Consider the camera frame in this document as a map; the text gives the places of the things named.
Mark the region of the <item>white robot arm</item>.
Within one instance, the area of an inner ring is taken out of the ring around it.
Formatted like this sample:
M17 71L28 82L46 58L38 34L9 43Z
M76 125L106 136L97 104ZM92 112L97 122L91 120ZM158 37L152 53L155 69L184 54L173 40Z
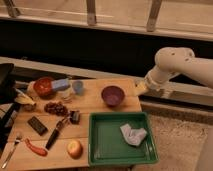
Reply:
M186 47L164 47L155 54L155 66L135 87L134 93L139 96L149 90L160 90L180 74L213 89L213 59L198 58Z

